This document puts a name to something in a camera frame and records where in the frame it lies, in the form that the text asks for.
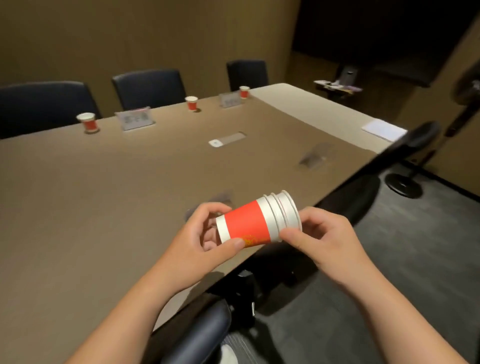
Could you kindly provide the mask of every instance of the right hand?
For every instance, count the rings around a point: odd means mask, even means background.
[[[286,228],[280,237],[308,255],[335,282],[348,287],[376,270],[346,217],[314,207],[299,214],[303,232]]]

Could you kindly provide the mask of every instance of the fingernail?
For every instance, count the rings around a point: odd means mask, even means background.
[[[233,243],[237,249],[243,249],[245,246],[245,241],[241,238],[236,238],[235,242]]]

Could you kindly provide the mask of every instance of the notepad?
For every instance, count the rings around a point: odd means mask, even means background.
[[[405,129],[380,119],[372,120],[368,124],[364,125],[362,130],[379,136],[380,138],[388,140],[389,142],[397,141],[407,132]]]

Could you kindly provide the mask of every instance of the chair backrest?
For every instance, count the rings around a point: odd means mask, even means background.
[[[0,87],[0,139],[78,123],[98,107],[83,82],[32,82]]]
[[[227,63],[230,90],[237,91],[240,86],[257,88],[268,86],[267,65],[262,60],[236,60]]]
[[[377,155],[369,164],[355,173],[354,177],[364,174],[378,175],[395,163],[398,163],[422,150],[437,137],[440,130],[441,126],[439,122],[428,121],[419,127],[408,131],[386,150]]]
[[[146,70],[119,74],[112,79],[124,110],[185,102],[185,88],[178,70]]]

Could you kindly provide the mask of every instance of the hand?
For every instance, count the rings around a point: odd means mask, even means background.
[[[245,246],[240,238],[223,244],[220,241],[215,218],[218,213],[225,214],[230,210],[220,202],[198,206],[152,268],[167,277],[165,284],[168,284],[172,295],[199,282]]]
[[[283,229],[280,237],[308,255],[335,282],[349,286],[376,270],[346,217],[314,207],[299,214],[303,232]]]

